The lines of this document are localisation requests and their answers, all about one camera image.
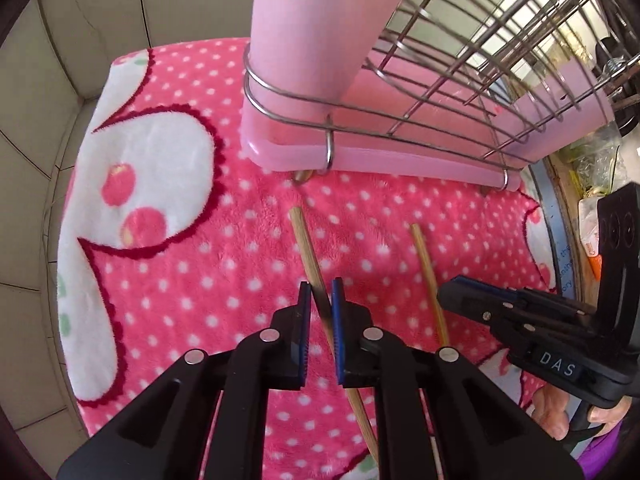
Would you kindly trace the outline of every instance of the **polka dot blanket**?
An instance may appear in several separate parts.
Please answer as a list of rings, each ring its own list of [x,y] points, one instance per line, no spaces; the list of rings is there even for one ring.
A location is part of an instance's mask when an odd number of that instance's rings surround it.
[[[62,344],[90,433],[189,348],[232,349],[295,303],[304,279],[287,219],[295,205],[327,283],[343,277],[349,300],[416,348],[434,351],[438,341],[411,222],[441,282],[464,274],[554,286],[550,262],[537,263],[526,243],[527,225],[540,222],[526,193],[336,171],[296,186],[258,168],[238,134],[245,45],[174,44],[111,68],[78,155],[58,255]],[[483,327],[447,322],[455,346],[526,407],[538,381],[509,365]],[[372,392],[362,394],[375,425]],[[333,478],[365,451],[314,315],[306,387],[270,395],[264,478]]]

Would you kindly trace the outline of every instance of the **purple clothing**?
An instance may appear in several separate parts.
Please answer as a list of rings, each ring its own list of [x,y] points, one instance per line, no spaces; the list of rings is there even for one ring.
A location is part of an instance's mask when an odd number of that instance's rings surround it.
[[[578,458],[586,480],[592,480],[616,452],[620,424],[605,436],[594,438]]]

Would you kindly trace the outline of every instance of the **silver rivet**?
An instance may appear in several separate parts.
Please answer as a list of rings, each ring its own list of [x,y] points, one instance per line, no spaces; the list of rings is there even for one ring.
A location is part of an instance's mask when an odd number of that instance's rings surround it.
[[[446,361],[447,363],[455,363],[460,357],[460,354],[455,348],[447,346],[446,348],[440,349],[440,351],[438,352],[438,357],[443,361]]]
[[[265,328],[262,332],[260,332],[260,339],[262,339],[265,343],[277,341],[279,337],[280,332],[278,332],[274,328]]]
[[[204,359],[204,352],[202,350],[198,350],[194,348],[193,350],[189,350],[184,355],[184,360],[187,361],[188,365],[196,365],[201,363]]]
[[[362,335],[364,339],[368,339],[369,341],[380,341],[384,333],[377,326],[370,326],[364,329]]]

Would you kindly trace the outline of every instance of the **metal wire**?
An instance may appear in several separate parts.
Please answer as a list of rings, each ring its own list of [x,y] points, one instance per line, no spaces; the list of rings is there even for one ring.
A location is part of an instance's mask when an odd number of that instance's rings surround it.
[[[607,1],[612,3],[611,8],[615,9],[620,22],[628,23],[615,0]],[[612,59],[612,53],[600,42],[607,35],[620,42],[596,0],[402,0],[372,47],[380,59],[374,62],[372,57],[367,57],[362,68],[394,91],[411,98],[411,104],[403,112],[389,113],[278,88],[264,81],[251,66],[250,46],[244,53],[244,92],[257,110],[273,120],[324,131],[327,169],[333,163],[335,151],[340,150],[340,137],[334,139],[335,132],[340,136],[357,134],[402,142],[505,171],[517,170],[522,163],[530,164],[532,160],[507,152],[509,146],[525,144],[531,132],[543,135],[549,121],[562,121],[566,111],[580,108],[586,98],[603,88],[607,94],[615,91],[639,71],[640,55],[630,56],[624,50],[625,60],[620,67],[602,75],[593,49],[599,44]],[[582,77],[589,82],[580,95],[572,91],[561,71],[562,63],[575,56],[580,57]],[[434,80],[427,83],[399,73],[394,68],[399,60],[429,70]],[[595,84],[589,72],[600,76]],[[561,98],[552,91],[551,82],[563,92]],[[331,113],[322,123],[285,117],[260,102],[254,91],[256,84],[284,98],[329,105]],[[537,118],[532,119],[520,110],[518,99],[523,96],[528,96]],[[606,118],[606,104],[598,94],[596,98]],[[430,122],[424,118],[426,114],[417,119],[416,113],[426,105],[458,114],[486,128],[490,139],[472,138],[454,126]],[[371,114],[392,120],[392,124],[386,131],[340,124],[336,120],[339,109]],[[507,131],[498,126],[495,121],[498,110],[517,118],[521,128]],[[405,136],[405,126],[418,126],[424,136],[416,139],[415,128],[411,138]],[[465,142],[452,150],[434,143],[433,132]]]

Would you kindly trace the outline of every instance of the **wooden stick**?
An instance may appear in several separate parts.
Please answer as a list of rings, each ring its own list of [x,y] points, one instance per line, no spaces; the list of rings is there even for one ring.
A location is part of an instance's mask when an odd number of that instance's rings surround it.
[[[320,266],[318,265],[318,259],[314,247],[311,243],[311,237],[309,231],[306,228],[305,216],[302,213],[302,209],[294,207],[289,211],[289,218],[293,225],[293,232],[296,235],[296,241],[300,248],[300,256],[302,257],[302,264],[305,267],[306,278],[311,285],[311,290],[314,295],[314,301],[318,309],[318,315],[322,322],[322,328],[324,329],[324,335],[329,342],[329,348],[331,352],[334,351],[334,326],[332,325],[331,316],[331,304],[329,302],[329,296],[324,286],[324,280],[320,273]],[[373,460],[378,463],[378,441],[376,435],[373,433],[369,417],[364,409],[364,403],[362,397],[357,388],[346,389],[347,398],[353,410],[353,415],[356,416],[356,421],[362,432],[369,452],[373,457]]]
[[[427,287],[427,293],[429,295],[429,299],[431,300],[430,303],[433,306],[433,312],[436,318],[436,330],[438,332],[440,346],[449,346],[451,341],[449,339],[447,321],[444,319],[442,307],[440,306],[440,303],[438,303],[438,282],[436,281],[436,275],[433,272],[431,259],[427,251],[427,245],[424,243],[424,236],[422,236],[422,231],[418,224],[411,225],[411,234],[414,236],[415,248],[418,251],[418,257],[420,258],[420,266],[422,267],[424,285]]]

